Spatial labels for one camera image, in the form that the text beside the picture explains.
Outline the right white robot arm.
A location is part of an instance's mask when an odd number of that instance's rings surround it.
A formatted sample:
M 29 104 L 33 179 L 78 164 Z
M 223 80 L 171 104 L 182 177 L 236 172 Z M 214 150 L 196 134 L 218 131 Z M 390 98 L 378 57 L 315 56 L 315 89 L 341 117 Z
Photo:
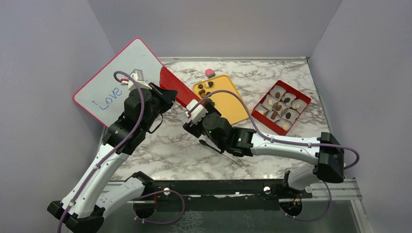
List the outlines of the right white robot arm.
M 213 149 L 220 153 L 237 157 L 277 156 L 305 162 L 304 166 L 284 175 L 280 191 L 288 198 L 318 181 L 342 183 L 344 180 L 344 152 L 330 133 L 322 133 L 318 138 L 263 134 L 254 129 L 233 127 L 212 106 L 196 107 L 183 128 L 197 138 L 206 136 L 214 144 Z

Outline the red box lid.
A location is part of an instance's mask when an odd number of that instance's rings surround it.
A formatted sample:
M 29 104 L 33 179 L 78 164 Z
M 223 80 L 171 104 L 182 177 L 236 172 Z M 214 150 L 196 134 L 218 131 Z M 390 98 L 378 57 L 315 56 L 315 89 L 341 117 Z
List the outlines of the red box lid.
M 183 107 L 187 107 L 192 100 L 200 100 L 192 90 L 164 66 L 160 70 L 159 84 L 163 89 L 176 90 L 176 101 Z

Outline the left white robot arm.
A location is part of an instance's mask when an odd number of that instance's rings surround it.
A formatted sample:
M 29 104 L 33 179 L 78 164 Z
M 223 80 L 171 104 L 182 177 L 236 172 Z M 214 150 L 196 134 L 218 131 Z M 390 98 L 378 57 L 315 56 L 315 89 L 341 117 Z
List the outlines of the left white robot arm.
M 118 168 L 146 138 L 155 119 L 174 105 L 178 92 L 153 83 L 133 89 L 124 101 L 124 111 L 103 136 L 97 155 L 80 181 L 62 200 L 47 210 L 59 220 L 57 232 L 66 226 L 73 233 L 96 233 L 105 218 L 126 202 L 154 194 L 153 179 L 136 172 L 122 185 L 103 193 Z

